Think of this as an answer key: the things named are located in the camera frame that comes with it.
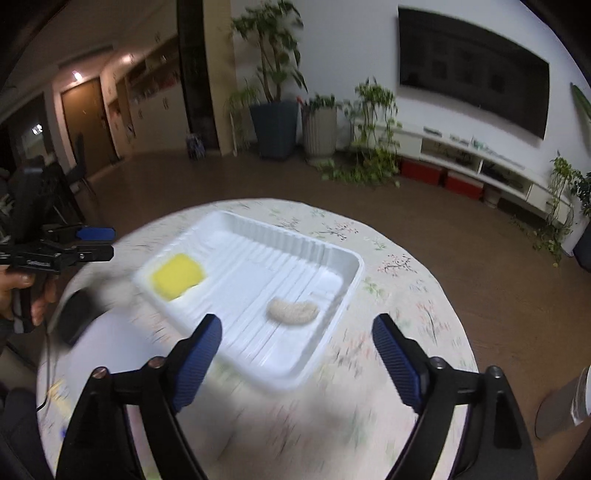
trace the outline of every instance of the person's leg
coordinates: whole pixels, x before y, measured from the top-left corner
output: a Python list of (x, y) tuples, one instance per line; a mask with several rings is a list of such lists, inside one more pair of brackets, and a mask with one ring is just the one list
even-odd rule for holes
[(53, 480), (37, 425), (35, 395), (16, 388), (0, 417), (0, 471), (7, 480)]

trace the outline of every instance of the finger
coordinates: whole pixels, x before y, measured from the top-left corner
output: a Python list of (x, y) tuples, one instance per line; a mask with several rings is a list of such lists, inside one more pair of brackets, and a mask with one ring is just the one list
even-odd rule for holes
[(43, 322), (45, 312), (47, 310), (47, 303), (45, 301), (37, 300), (31, 307), (31, 318), (33, 325), (39, 326)]
[(57, 302), (57, 277), (51, 277), (45, 282), (44, 297), (49, 303)]
[(35, 283), (35, 274), (23, 272), (4, 272), (0, 274), (0, 291), (13, 288), (28, 288)]

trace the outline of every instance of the brown floor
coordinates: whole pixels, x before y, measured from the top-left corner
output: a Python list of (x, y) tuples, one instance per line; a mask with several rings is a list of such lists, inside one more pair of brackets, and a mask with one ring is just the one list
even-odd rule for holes
[[(300, 158), (276, 163), (251, 154), (138, 157), (93, 185), (103, 221), (120, 235), (185, 207), (246, 197), (305, 202), (371, 225), (439, 280), (479, 368), (505, 370), (530, 434), (541, 400), (591, 362), (591, 274), (572, 258), (554, 268), (507, 214), (445, 189), (407, 179), (400, 189), (321, 181)], [(86, 192), (78, 198), (95, 211)], [(588, 428), (533, 440), (541, 480), (557, 477)]]

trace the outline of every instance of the door frame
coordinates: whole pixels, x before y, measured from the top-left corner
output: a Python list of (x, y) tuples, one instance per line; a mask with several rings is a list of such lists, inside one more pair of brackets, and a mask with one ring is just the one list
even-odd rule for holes
[(119, 161), (120, 158), (119, 158), (119, 155), (117, 154), (117, 149), (115, 148), (115, 142), (113, 141), (113, 132), (111, 131), (111, 125), (109, 124), (109, 117), (107, 116), (107, 111), (105, 109), (105, 98), (103, 97), (103, 89), (102, 89), (102, 84), (100, 82), (100, 76), (85, 80), (84, 82), (79, 83), (78, 85), (73, 86), (72, 88), (68, 88), (68, 89), (64, 90), (63, 92), (60, 92), (61, 111), (64, 114), (64, 124), (66, 125), (66, 131), (68, 133), (68, 140), (70, 141), (70, 147), (72, 148), (72, 154), (74, 155), (74, 160), (76, 160), (76, 164), (78, 164), (78, 160), (76, 158), (76, 150), (74, 148), (74, 143), (72, 142), (72, 136), (70, 135), (70, 127), (68, 127), (68, 120), (66, 118), (66, 109), (64, 108), (64, 95), (67, 92), (74, 90), (75, 88), (81, 87), (82, 85), (85, 85), (89, 82), (99, 82), (100, 108), (103, 112), (103, 115), (105, 116), (105, 122), (107, 122), (107, 129), (109, 130), (109, 141), (111, 142), (111, 147), (113, 148), (113, 153), (115, 153), (115, 158), (117, 159), (116, 161), (109, 159), (109, 163), (111, 165), (115, 165), (115, 163), (117, 163), (117, 161)]

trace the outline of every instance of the yellow sponge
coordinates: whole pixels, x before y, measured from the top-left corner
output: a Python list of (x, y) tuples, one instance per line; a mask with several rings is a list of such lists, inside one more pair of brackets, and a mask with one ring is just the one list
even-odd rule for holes
[(152, 274), (152, 285), (161, 297), (174, 300), (205, 278), (202, 266), (185, 254), (177, 254)]

